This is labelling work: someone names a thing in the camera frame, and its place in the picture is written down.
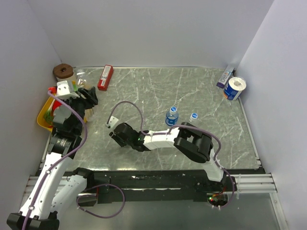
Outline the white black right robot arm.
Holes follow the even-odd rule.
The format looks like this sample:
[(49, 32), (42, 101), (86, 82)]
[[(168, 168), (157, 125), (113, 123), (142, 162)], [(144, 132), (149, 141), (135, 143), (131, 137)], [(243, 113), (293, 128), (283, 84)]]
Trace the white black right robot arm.
[(201, 131), (186, 122), (160, 132), (137, 132), (127, 123), (118, 120), (109, 121), (106, 127), (110, 129), (109, 136), (121, 147), (130, 146), (139, 152), (176, 148), (191, 161), (202, 165), (213, 190), (220, 191), (226, 186), (226, 173), (216, 163), (213, 136), (209, 132)]

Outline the blue label Pocari bottle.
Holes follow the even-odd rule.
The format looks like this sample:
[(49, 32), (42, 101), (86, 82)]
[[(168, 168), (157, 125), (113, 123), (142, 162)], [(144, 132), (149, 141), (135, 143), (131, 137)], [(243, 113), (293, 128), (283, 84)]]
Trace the blue label Pocari bottle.
[(165, 123), (171, 127), (178, 121), (179, 113), (176, 107), (172, 106), (165, 115)]

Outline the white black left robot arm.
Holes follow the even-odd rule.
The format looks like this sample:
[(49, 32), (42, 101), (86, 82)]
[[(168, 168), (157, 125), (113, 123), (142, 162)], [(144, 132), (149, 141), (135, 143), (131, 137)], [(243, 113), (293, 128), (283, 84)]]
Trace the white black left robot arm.
[(47, 146), (45, 163), (34, 188), (20, 208), (11, 213), (7, 225), (12, 230), (57, 230), (60, 218), (82, 191), (95, 187), (93, 171), (77, 169), (58, 191), (61, 179), (73, 158), (87, 139), (85, 111), (98, 104), (95, 87), (74, 90), (57, 86), (48, 94), (60, 103), (53, 118), (52, 137)]

